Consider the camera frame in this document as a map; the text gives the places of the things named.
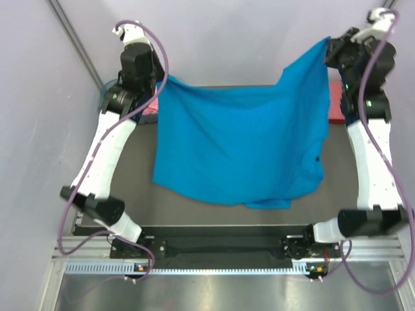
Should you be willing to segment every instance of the gray floor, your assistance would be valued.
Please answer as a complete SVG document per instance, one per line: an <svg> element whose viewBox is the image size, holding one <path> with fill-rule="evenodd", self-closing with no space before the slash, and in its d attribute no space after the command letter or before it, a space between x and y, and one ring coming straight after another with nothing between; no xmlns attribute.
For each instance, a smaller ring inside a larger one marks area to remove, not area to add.
<svg viewBox="0 0 415 311"><path fill-rule="evenodd" d="M393 285L387 262L352 263L351 267L367 286L386 289ZM63 284L70 299L76 300L104 278L102 275L65 275ZM323 283L310 283L297 275L171 275L153 276L135 286L131 282L111 280L74 305L68 304L61 293L55 311L81 310L399 311L403 308L397 294L372 296L360 290L342 268Z"/></svg>
<svg viewBox="0 0 415 311"><path fill-rule="evenodd" d="M140 225L308 224L327 220L342 208L355 208L357 171L346 129L331 125L322 161L326 177L319 189L294 200L289 210L257 210L243 205L210 205L184 198L151 182L157 125L138 126L128 139L112 182L112 195ZM92 225L84 217L84 225Z"/></svg>

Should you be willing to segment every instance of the black bracket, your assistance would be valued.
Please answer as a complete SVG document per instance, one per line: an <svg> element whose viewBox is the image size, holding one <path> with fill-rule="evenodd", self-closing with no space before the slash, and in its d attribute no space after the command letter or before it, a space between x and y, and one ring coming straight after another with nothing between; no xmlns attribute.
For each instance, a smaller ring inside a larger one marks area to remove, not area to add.
<svg viewBox="0 0 415 311"><path fill-rule="evenodd" d="M300 259L324 259L325 252L329 258L340 258L337 243L310 243L307 239L307 228L303 236L287 236L281 240L282 250L286 257Z"/></svg>
<svg viewBox="0 0 415 311"><path fill-rule="evenodd" d="M321 263L307 263L307 269L306 271L309 272L309 274L305 275L309 279L317 280L326 277L327 274L329 274L329 266L327 264L321 264Z"/></svg>
<svg viewBox="0 0 415 311"><path fill-rule="evenodd" d="M74 187L63 186L60 191L60 196L65 200L69 200L73 190ZM125 209L124 202L117 198L110 196L108 199L100 200L95 199L94 194L84 196L83 194L77 193L73 204L92 219L100 220L107 226L116 224Z"/></svg>
<svg viewBox="0 0 415 311"><path fill-rule="evenodd" d="M102 113L111 111L121 119L150 99L164 70L154 48L146 43L128 44L120 59L122 69L117 83L105 93ZM132 120L138 122L141 115L138 113Z"/></svg>
<svg viewBox="0 0 415 311"><path fill-rule="evenodd" d="M137 244L151 248L151 240L147 239L145 235L140 235ZM143 251L141 248L137 248L117 238L112 240L110 252L110 258L112 259L143 259L147 258L147 256L147 252Z"/></svg>
<svg viewBox="0 0 415 311"><path fill-rule="evenodd" d="M373 37L362 43L352 42L351 38L359 32L350 28L339 38L327 41L325 64L337 69L343 83L341 109L349 125L359 119L358 94L363 72L380 41ZM377 59L364 90L366 116L369 119L384 119L389 122L391 117L389 101L382 90L386 75L393 69L396 50L386 43Z"/></svg>

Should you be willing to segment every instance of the blue cloth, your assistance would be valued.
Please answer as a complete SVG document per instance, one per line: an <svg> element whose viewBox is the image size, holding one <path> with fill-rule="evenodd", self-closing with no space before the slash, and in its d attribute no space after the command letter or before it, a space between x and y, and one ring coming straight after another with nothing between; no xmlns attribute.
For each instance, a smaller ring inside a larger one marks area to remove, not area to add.
<svg viewBox="0 0 415 311"><path fill-rule="evenodd" d="M289 208L315 191L329 126L326 40L275 86L202 89L170 76L153 182L202 202L262 209Z"/></svg>

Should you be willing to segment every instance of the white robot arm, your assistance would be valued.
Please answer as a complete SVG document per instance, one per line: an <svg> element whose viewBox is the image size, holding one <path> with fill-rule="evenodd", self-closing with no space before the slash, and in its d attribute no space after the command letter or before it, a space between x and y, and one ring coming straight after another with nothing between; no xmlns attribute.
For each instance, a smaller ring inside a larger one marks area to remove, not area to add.
<svg viewBox="0 0 415 311"><path fill-rule="evenodd" d="M164 72L153 46L141 28L124 25L118 30L113 29L113 32L124 43L122 70L118 82L105 94L97 131L81 171L71 186L62 187L61 197L69 199L88 163L93 159L73 203L109 231L136 243L145 238L145 235L141 227L125 213L124 202L110 196L110 187L121 152L141 114L117 125L105 139L102 136L154 94L156 82L162 79ZM94 154L98 144L101 144L99 152Z"/></svg>
<svg viewBox="0 0 415 311"><path fill-rule="evenodd" d="M349 29L340 38L327 44L326 64L339 70L343 82L342 112L356 158L359 194L358 210L340 211L336 218L310 225L306 236L310 244L335 243L351 236L386 235L408 222L395 181L381 155L370 141L359 119L357 93L364 69L379 40L389 30L393 14L384 8L368 14L368 28ZM395 49L387 44L373 70L365 91L368 126L392 162L389 146L391 114L389 101L382 90L385 76L394 66Z"/></svg>

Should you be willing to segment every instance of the white wall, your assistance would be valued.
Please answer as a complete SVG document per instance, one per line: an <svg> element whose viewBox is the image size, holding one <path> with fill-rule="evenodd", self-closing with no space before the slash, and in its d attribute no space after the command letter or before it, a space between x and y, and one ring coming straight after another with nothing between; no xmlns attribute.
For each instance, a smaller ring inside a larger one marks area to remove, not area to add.
<svg viewBox="0 0 415 311"><path fill-rule="evenodd" d="M164 44L172 75L196 86L238 86L275 84L314 43L362 26L380 0L59 2L103 81L120 68L113 26L138 19Z"/></svg>
<svg viewBox="0 0 415 311"><path fill-rule="evenodd" d="M46 1L1 10L0 309L35 310L99 92Z"/></svg>

